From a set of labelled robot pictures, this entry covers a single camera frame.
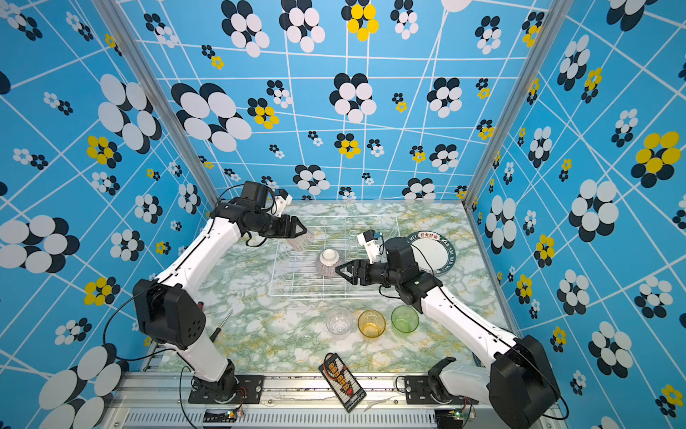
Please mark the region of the pink transparent plastic cup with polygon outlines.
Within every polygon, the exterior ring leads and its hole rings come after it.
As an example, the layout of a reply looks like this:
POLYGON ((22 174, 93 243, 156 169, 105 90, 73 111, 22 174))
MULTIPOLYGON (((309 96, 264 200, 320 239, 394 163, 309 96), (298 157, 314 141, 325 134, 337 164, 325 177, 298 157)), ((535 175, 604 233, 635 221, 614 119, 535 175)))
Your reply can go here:
POLYGON ((295 252, 303 252, 307 250, 311 242, 314 239, 314 235, 311 232, 307 232, 293 239, 286 239, 286 242, 292 250, 295 252))

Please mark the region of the clear transparent cup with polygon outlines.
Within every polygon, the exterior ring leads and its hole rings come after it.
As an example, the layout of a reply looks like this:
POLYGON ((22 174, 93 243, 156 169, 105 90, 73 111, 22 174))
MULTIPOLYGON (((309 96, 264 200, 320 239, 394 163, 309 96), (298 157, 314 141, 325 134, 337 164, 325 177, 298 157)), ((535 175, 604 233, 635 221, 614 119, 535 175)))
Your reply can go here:
POLYGON ((336 336, 343 336, 350 332, 353 325, 352 313, 343 309, 343 307, 336 307, 331 309, 326 316, 327 330, 336 336))

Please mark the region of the yellow transparent cup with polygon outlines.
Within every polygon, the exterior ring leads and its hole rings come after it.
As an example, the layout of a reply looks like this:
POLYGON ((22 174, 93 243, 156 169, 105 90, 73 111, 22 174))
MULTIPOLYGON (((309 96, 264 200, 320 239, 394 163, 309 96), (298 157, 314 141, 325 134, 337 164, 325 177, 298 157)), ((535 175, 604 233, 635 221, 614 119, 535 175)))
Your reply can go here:
POLYGON ((384 334, 387 324, 381 312, 369 309, 361 313, 357 320, 357 326, 362 336, 375 339, 384 334))

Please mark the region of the green transparent cup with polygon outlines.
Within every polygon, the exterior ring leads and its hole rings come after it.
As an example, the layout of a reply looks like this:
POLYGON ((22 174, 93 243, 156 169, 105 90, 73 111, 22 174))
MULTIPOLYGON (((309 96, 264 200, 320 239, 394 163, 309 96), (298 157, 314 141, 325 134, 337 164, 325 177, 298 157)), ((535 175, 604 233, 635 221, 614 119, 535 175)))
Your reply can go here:
POLYGON ((391 313, 391 323, 398 332, 410 334, 419 326, 419 314, 411 306, 398 306, 391 313))

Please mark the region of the large plain white plate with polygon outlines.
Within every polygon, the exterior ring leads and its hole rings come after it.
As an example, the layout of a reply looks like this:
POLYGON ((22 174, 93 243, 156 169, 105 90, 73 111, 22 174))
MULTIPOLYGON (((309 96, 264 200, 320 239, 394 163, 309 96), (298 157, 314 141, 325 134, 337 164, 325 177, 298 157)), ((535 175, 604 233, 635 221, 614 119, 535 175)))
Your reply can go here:
POLYGON ((437 276, 446 275, 457 261, 457 251, 443 235, 433 231, 418 231, 407 236, 407 241, 421 269, 437 276))

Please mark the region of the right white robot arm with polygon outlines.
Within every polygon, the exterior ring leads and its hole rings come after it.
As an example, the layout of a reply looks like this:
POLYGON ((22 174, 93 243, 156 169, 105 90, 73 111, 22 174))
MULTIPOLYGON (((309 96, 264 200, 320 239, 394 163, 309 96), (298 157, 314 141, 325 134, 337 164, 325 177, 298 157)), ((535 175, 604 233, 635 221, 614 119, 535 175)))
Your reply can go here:
POLYGON ((480 366, 461 366, 445 357, 434 365, 428 372, 434 400, 477 400, 491 406, 508 427, 530 428, 562 399, 539 341, 530 335, 519 338, 471 310, 432 269, 419 266, 406 238, 383 245, 364 235, 358 240, 367 257, 337 266, 337 275, 353 285, 394 288, 405 304, 450 331, 480 360, 480 366))

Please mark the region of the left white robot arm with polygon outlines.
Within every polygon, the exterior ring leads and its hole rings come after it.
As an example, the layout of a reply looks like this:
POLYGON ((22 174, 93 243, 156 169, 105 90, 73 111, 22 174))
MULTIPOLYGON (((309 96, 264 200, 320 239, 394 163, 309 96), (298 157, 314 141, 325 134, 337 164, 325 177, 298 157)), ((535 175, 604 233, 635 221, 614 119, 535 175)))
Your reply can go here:
POLYGON ((219 199, 207 225, 171 266, 153 280, 140 280, 133 303, 143 334, 168 344, 190 368, 198 387, 232 395, 234 366, 205 331, 207 319, 196 298, 219 259, 247 236, 305 242, 307 228, 284 214, 292 197, 262 183, 244 182, 240 195, 219 199))

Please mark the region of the small green circuit board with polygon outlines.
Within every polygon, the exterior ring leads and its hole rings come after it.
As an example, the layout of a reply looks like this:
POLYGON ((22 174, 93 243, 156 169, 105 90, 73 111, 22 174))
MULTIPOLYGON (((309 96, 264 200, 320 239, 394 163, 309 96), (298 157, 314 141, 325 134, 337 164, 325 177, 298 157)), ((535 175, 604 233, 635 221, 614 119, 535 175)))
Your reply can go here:
POLYGON ((204 424, 233 424, 239 416, 235 410, 207 409, 203 416, 204 424))

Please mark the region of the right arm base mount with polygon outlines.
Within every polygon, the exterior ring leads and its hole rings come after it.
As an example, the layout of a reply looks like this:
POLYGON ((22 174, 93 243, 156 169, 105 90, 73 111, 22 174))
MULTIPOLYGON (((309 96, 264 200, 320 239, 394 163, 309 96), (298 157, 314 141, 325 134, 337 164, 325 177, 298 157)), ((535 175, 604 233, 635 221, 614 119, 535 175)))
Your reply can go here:
POLYGON ((405 375, 400 388, 408 405, 441 405, 432 392, 428 375, 405 375))

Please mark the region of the aluminium front rail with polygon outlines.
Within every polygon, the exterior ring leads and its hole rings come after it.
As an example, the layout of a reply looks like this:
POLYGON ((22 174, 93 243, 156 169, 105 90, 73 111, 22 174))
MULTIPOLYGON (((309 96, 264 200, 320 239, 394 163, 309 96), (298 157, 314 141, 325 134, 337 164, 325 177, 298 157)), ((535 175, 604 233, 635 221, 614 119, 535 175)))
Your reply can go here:
POLYGON ((366 398, 348 413, 319 373, 264 377, 259 404, 190 404, 189 377, 172 373, 127 376, 103 428, 503 428, 492 407, 455 399, 447 405, 408 405, 403 375, 358 373, 366 398), (235 410, 233 424, 204 424, 207 409, 235 410))

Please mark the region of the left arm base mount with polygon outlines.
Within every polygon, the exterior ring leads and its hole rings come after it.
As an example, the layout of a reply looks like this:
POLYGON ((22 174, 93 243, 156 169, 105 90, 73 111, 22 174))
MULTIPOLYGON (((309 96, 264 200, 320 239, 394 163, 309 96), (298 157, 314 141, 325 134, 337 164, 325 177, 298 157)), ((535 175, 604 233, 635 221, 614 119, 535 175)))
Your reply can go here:
POLYGON ((191 380, 190 404, 259 404, 264 386, 263 375, 234 375, 219 382, 197 377, 191 380))

